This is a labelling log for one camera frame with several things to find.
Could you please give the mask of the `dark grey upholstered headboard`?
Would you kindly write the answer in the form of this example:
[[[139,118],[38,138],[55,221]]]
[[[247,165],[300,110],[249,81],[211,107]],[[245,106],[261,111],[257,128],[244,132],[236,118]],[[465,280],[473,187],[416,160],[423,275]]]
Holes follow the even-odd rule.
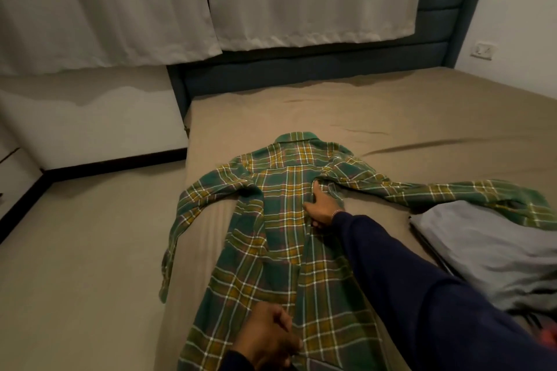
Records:
[[[185,117],[195,97],[358,75],[454,68],[479,0],[419,0],[415,32],[375,43],[225,51],[166,67]]]

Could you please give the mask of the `red black item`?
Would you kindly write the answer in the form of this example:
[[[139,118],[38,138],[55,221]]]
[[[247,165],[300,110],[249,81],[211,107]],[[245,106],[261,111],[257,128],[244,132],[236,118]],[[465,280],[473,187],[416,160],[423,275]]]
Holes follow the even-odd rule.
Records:
[[[513,319],[540,344],[557,350],[557,321],[542,312],[515,311]]]

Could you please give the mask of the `person's left forearm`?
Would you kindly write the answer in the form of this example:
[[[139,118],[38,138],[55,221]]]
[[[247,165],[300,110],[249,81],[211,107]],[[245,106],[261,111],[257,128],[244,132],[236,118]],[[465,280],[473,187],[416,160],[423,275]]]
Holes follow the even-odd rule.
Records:
[[[256,371],[254,365],[240,352],[230,349],[223,356],[218,371]]]

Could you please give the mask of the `black baseboard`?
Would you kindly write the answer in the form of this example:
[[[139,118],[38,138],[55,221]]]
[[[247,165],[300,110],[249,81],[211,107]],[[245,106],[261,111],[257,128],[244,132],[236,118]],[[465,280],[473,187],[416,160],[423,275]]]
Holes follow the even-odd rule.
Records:
[[[187,152],[187,148],[179,148],[42,171],[38,180],[0,219],[0,244],[12,233],[29,210],[54,183],[185,161]]]

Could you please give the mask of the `person's left hand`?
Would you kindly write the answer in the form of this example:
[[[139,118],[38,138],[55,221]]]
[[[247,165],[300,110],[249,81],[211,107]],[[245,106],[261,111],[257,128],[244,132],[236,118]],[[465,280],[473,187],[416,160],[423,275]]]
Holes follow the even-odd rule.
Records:
[[[251,310],[247,320],[241,327],[230,349],[242,353],[255,367],[256,371],[266,369],[280,370],[290,364],[271,364],[266,355],[266,336],[269,314],[268,302],[258,302]]]

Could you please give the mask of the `person's right hand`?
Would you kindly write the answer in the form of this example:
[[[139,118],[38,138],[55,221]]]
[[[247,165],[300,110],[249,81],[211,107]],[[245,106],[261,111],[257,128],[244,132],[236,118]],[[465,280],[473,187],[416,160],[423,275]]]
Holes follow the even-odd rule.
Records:
[[[323,203],[316,205],[313,199],[311,202],[304,202],[303,209],[311,218],[312,226],[318,228],[330,226],[335,215],[344,211],[337,200],[326,192]]]

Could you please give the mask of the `folded grey garment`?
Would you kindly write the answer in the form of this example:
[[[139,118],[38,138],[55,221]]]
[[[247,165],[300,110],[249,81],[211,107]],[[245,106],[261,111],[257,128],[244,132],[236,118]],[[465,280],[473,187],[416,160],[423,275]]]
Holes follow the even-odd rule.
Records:
[[[434,206],[409,222],[498,309],[557,315],[557,231],[517,225],[466,201]]]

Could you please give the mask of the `white wall outlet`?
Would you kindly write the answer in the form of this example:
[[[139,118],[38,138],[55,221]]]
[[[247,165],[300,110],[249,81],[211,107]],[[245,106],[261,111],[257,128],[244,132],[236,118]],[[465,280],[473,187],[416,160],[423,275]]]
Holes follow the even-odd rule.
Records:
[[[497,44],[477,41],[471,48],[470,57],[492,61],[497,50]]]

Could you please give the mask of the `wide white curtain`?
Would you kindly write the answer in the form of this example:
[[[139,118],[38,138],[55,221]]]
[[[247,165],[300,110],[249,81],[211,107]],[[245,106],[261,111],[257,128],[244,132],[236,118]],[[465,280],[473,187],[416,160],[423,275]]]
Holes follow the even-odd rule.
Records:
[[[0,76],[221,54],[207,0],[0,0]]]

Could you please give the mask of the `bed with brown sheet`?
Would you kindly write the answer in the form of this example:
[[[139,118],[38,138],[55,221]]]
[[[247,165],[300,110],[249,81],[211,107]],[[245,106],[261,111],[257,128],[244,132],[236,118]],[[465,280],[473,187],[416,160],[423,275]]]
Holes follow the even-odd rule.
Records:
[[[557,100],[446,68],[195,97],[184,124],[185,190],[281,135],[309,132],[394,182],[497,179],[538,191],[557,215]],[[344,187],[338,193],[349,212],[375,217],[431,261],[408,223],[421,210]],[[208,205],[179,238],[154,371],[177,371],[237,201],[235,194]],[[410,371],[376,320],[387,371]]]

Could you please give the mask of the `green yellow plaid shirt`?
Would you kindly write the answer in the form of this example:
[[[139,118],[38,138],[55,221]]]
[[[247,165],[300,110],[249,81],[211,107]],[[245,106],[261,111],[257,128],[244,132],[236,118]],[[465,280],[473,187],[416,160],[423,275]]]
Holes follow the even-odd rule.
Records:
[[[360,288],[338,233],[313,227],[303,209],[314,200],[314,180],[337,202],[342,187],[412,211],[466,201],[517,225],[557,231],[557,215],[538,191],[497,179],[398,183],[338,143],[309,132],[281,135],[202,176],[180,197],[162,262],[164,303],[180,236],[208,205],[235,194],[238,201],[177,371],[218,371],[261,301],[280,304],[303,341],[287,369],[387,371],[379,315]]]

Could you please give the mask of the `person's right forearm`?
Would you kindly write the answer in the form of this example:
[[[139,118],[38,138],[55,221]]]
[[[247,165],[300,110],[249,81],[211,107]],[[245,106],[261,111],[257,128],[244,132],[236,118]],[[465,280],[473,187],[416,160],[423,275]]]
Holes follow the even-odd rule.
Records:
[[[328,227],[413,371],[557,371],[557,351],[378,222],[340,212]]]

